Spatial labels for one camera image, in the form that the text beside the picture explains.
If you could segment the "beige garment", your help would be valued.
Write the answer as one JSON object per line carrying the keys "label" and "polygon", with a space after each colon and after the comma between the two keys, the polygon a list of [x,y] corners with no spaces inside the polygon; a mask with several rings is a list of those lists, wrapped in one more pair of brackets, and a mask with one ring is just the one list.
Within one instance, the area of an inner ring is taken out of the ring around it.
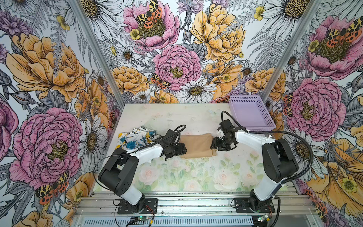
{"label": "beige garment", "polygon": [[196,159],[216,156],[216,149],[210,148],[213,138],[210,133],[203,135],[182,135],[180,142],[184,143],[187,152],[181,155],[181,158]]}

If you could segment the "lavender plastic basket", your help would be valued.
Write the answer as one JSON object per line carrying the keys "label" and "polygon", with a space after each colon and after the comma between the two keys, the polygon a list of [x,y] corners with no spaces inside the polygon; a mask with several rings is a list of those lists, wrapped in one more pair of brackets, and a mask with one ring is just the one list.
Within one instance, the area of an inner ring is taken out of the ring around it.
{"label": "lavender plastic basket", "polygon": [[276,125],[259,96],[230,96],[231,115],[241,126],[252,131],[271,131]]}

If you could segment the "printed white blue yellow shorts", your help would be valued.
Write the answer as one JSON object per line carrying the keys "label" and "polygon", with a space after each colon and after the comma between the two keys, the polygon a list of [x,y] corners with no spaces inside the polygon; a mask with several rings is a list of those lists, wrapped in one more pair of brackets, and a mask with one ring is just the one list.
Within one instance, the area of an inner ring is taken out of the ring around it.
{"label": "printed white blue yellow shorts", "polygon": [[119,133],[116,148],[134,150],[151,144],[159,137],[160,135],[155,130],[141,126],[139,128],[134,128],[131,132]]}

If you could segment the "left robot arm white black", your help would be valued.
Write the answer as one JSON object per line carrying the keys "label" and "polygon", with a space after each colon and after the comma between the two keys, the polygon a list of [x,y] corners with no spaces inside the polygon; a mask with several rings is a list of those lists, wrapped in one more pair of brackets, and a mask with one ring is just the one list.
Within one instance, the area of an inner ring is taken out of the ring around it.
{"label": "left robot arm white black", "polygon": [[98,182],[115,195],[121,197],[119,207],[131,213],[141,213],[149,208],[144,194],[132,185],[137,168],[153,159],[165,157],[165,160],[187,152],[184,143],[180,142],[181,132],[186,129],[182,124],[174,130],[168,130],[165,136],[153,143],[129,151],[117,148],[107,156],[107,162],[98,174]]}

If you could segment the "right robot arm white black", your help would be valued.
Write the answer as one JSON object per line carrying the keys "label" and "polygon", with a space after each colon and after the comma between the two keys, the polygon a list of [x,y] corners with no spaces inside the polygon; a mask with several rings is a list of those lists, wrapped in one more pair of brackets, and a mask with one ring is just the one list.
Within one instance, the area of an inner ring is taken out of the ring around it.
{"label": "right robot arm white black", "polygon": [[217,134],[212,140],[212,149],[231,151],[237,148],[237,144],[242,144],[262,153],[265,176],[250,192],[246,202],[251,211],[262,211],[271,204],[284,181],[298,171],[297,161],[287,141],[267,137],[262,131],[253,132],[241,126],[235,127],[230,120],[223,120],[219,124]]}

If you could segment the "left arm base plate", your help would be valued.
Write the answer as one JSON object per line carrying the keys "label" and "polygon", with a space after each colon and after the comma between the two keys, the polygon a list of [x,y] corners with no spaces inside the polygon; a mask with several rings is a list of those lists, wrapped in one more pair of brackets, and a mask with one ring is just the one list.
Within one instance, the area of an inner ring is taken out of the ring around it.
{"label": "left arm base plate", "polygon": [[117,214],[156,214],[158,199],[142,198],[136,205],[132,205],[124,199],[118,204]]}

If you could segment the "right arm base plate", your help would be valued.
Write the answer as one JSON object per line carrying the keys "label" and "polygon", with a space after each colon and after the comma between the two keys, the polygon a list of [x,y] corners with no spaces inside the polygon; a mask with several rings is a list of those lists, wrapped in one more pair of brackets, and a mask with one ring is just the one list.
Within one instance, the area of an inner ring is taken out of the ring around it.
{"label": "right arm base plate", "polygon": [[234,206],[237,213],[275,213],[272,199],[260,201],[257,198],[234,198]]}

